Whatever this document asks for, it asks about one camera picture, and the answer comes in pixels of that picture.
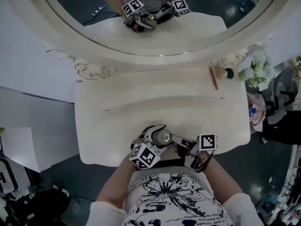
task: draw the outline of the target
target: mirror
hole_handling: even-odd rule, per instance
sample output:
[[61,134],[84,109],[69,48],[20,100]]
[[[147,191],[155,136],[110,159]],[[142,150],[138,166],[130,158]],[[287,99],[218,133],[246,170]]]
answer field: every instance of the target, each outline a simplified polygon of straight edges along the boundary
[[[197,51],[224,40],[225,36],[217,36],[229,28],[234,29],[243,19],[249,19],[251,23],[271,0],[185,0],[190,13],[174,16],[157,24],[155,30],[143,32],[134,32],[126,27],[125,18],[120,15],[123,13],[121,5],[132,0],[47,1],[64,19],[63,12],[55,4],[59,2],[64,12],[90,32],[87,35],[89,39],[107,48],[132,55],[168,56]],[[153,15],[167,2],[139,1],[144,4],[143,9]]]

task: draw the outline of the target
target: white wall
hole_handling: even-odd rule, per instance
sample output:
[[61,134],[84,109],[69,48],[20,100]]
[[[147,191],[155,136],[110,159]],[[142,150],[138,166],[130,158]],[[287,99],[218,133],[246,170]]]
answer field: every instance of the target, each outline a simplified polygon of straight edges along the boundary
[[276,66],[287,59],[301,55],[301,3],[293,14],[273,33],[267,52]]
[[46,53],[44,42],[0,0],[0,86],[42,97],[74,102],[81,79],[70,59]]
[[[40,171],[79,153],[74,105],[70,103],[0,89],[0,127],[31,128]],[[20,158],[23,155],[17,150],[14,153],[12,160],[17,158],[20,163],[26,159]]]
[[24,167],[41,172],[33,145],[31,127],[5,127],[1,140],[6,157]]

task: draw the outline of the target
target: black graphic print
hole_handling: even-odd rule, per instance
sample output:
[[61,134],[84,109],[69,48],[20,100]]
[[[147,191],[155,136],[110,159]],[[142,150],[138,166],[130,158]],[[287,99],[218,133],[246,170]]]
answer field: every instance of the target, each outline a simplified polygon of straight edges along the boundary
[[149,224],[152,224],[154,226],[161,226],[161,221],[159,219],[151,220]]
[[133,184],[139,190],[124,226],[233,226],[220,203],[196,176],[156,174]]
[[195,220],[186,219],[182,221],[182,224],[185,226],[195,226],[197,222]]
[[134,226],[145,226],[145,224],[142,221],[138,221],[138,220],[130,220],[127,223],[132,224]]
[[193,194],[193,191],[186,189],[188,183],[188,180],[183,179],[183,174],[170,174],[168,182],[161,182],[157,178],[152,180],[152,183],[145,183],[143,188],[147,193],[140,197],[140,203],[137,206],[147,202],[150,197],[158,198],[163,195],[167,196],[176,207],[188,214],[205,217],[205,212],[196,207],[197,201],[189,197],[189,195]]

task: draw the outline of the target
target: black office chair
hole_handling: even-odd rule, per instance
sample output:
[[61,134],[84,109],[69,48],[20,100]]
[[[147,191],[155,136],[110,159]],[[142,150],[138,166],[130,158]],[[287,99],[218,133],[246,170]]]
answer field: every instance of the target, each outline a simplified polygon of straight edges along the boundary
[[266,117],[269,124],[280,121],[285,112],[290,110],[291,103],[295,101],[298,87],[293,80],[294,68],[286,67],[270,83],[269,87],[262,91],[267,111]]

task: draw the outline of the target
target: gray floor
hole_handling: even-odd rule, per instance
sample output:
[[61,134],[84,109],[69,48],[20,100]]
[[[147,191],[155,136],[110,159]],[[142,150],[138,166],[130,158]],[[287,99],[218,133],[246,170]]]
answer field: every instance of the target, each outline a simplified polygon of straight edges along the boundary
[[[105,0],[58,0],[79,23],[83,24],[94,17],[92,13],[106,4]],[[193,12],[205,13],[223,18],[227,28],[247,15],[255,5],[251,0],[186,0]],[[114,17],[114,9],[108,5],[97,17],[85,25],[90,25]]]
[[[215,159],[234,177],[243,191],[251,196],[254,204],[262,197],[278,195],[285,180],[292,146],[277,142],[262,145],[259,134],[253,134],[247,145],[216,155]],[[41,173],[42,188],[47,190],[53,183],[68,189],[70,194],[95,200],[102,186],[115,168],[86,165],[79,155],[67,159]],[[68,226],[85,225],[91,202],[74,198],[62,219]]]

